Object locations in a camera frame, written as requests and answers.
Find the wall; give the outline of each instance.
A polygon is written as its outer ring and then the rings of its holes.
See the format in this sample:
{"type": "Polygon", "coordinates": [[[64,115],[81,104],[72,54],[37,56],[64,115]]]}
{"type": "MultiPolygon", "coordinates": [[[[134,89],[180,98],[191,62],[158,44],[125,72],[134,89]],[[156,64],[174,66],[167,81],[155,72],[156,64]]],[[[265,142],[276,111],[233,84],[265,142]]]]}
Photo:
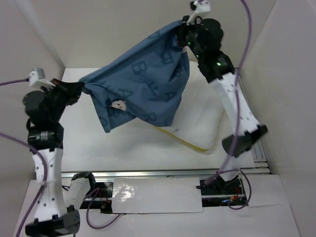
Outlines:
{"type": "Polygon", "coordinates": [[[302,237],[316,231],[316,0],[278,0],[243,70],[302,237]]]}
{"type": "MultiPolygon", "coordinates": [[[[111,63],[162,26],[190,14],[189,0],[30,0],[60,58],[68,68],[111,63]]],[[[254,38],[276,0],[248,0],[254,38]]],[[[211,0],[211,18],[225,32],[223,50],[237,64],[247,36],[247,18],[239,0],[211,0]]]]}
{"type": "MultiPolygon", "coordinates": [[[[60,78],[60,68],[24,20],[13,0],[0,1],[0,82],[28,77],[43,67],[47,78],[60,78]]],[[[30,91],[26,82],[0,87],[0,131],[26,141],[27,116],[22,104],[30,91]]],[[[12,236],[34,166],[29,151],[0,138],[0,230],[12,236]]]]}

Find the blue cloth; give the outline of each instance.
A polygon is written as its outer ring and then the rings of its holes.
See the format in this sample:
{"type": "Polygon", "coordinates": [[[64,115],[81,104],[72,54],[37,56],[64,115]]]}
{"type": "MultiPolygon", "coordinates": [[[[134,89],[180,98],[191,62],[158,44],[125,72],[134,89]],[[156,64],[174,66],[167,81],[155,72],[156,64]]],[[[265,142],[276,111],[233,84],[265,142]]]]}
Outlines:
{"type": "Polygon", "coordinates": [[[171,126],[190,73],[187,53],[177,45],[173,22],[153,33],[114,62],[85,77],[105,132],[138,117],[171,126]]]}

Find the purple cable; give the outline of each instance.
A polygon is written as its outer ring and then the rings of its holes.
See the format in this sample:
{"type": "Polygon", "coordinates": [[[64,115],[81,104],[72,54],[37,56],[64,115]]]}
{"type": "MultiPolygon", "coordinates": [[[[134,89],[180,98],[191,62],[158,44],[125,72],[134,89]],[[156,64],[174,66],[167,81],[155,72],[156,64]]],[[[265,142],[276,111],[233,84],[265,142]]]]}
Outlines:
{"type": "MultiPolygon", "coordinates": [[[[247,17],[248,17],[248,38],[247,38],[247,44],[246,44],[246,47],[245,47],[245,50],[244,50],[244,53],[242,55],[242,58],[241,58],[241,61],[239,63],[239,66],[237,68],[237,72],[236,72],[236,78],[235,78],[235,87],[238,86],[238,78],[239,78],[239,74],[240,74],[240,71],[241,71],[241,68],[243,66],[243,64],[245,63],[245,60],[246,60],[246,56],[247,56],[247,52],[249,50],[249,47],[250,47],[250,41],[251,41],[251,35],[252,35],[252,17],[251,17],[251,13],[250,13],[250,9],[247,5],[247,3],[245,2],[245,0],[240,0],[241,3],[243,4],[245,10],[246,10],[246,13],[247,13],[247,17]]],[[[239,127],[240,127],[240,120],[239,120],[239,117],[240,117],[240,101],[239,101],[239,95],[238,95],[238,91],[236,90],[235,91],[235,94],[236,94],[236,103],[237,103],[237,124],[236,124],[236,130],[235,130],[235,135],[234,135],[234,138],[233,138],[233,142],[232,142],[232,145],[229,149],[229,155],[227,155],[222,167],[219,169],[219,170],[223,170],[226,168],[228,162],[229,162],[229,159],[231,158],[231,156],[233,155],[235,149],[236,149],[236,145],[237,145],[237,142],[238,142],[238,131],[239,131],[239,127]]],[[[206,181],[205,181],[205,184],[206,185],[210,185],[214,178],[218,177],[218,175],[221,174],[220,172],[216,173],[215,175],[209,177],[206,181]]]]}
{"type": "Polygon", "coordinates": [[[87,212],[86,212],[86,215],[85,215],[88,226],[90,226],[90,228],[92,228],[92,229],[94,229],[94,230],[100,230],[100,229],[107,228],[108,226],[110,226],[111,224],[113,224],[113,223],[118,219],[118,217],[121,216],[121,214],[117,215],[111,222],[107,223],[107,224],[104,225],[104,226],[98,226],[98,227],[97,227],[97,226],[93,226],[93,225],[90,223],[90,221],[89,221],[89,210],[90,210],[91,204],[93,203],[93,201],[94,201],[95,198],[97,197],[99,191],[100,191],[100,188],[96,188],[95,190],[93,190],[92,192],[90,192],[90,193],[86,196],[86,197],[90,197],[90,196],[92,196],[92,194],[95,193],[94,196],[93,196],[93,198],[92,198],[92,200],[91,200],[90,203],[89,203],[89,206],[88,206],[88,208],[87,208],[87,212]]]}
{"type": "Polygon", "coordinates": [[[29,81],[29,79],[26,78],[26,79],[21,79],[21,80],[11,80],[11,81],[7,81],[7,82],[2,82],[2,83],[0,83],[0,86],[2,86],[2,85],[14,84],[14,83],[18,83],[18,82],[26,82],[26,81],[29,81]]]}
{"type": "MultiPolygon", "coordinates": [[[[0,83],[0,86],[2,85],[9,85],[9,84],[13,84],[13,83],[18,83],[18,82],[25,82],[25,81],[28,81],[29,79],[22,79],[22,80],[13,80],[13,81],[7,81],[7,82],[3,82],[3,83],[0,83]]],[[[0,137],[4,137],[6,139],[9,139],[13,142],[16,142],[16,143],[19,143],[21,144],[22,146],[25,146],[27,148],[29,148],[33,153],[37,154],[39,156],[39,158],[41,159],[42,163],[43,163],[43,166],[44,166],[44,175],[43,175],[43,182],[46,182],[47,181],[47,164],[46,164],[46,161],[44,159],[44,157],[42,156],[42,154],[36,150],[34,147],[30,146],[29,144],[17,139],[17,138],[14,138],[10,135],[7,135],[5,133],[2,133],[0,132],[0,137]]],[[[21,234],[21,231],[22,231],[22,228],[24,226],[24,223],[26,221],[26,219],[28,218],[30,212],[32,211],[32,208],[34,207],[37,199],[40,197],[41,193],[44,191],[45,189],[45,185],[41,185],[41,187],[39,188],[39,191],[38,193],[35,195],[35,198],[33,199],[29,209],[26,211],[22,221],[21,221],[21,224],[18,228],[18,231],[16,232],[16,237],[19,237],[20,234],[21,234]]]]}

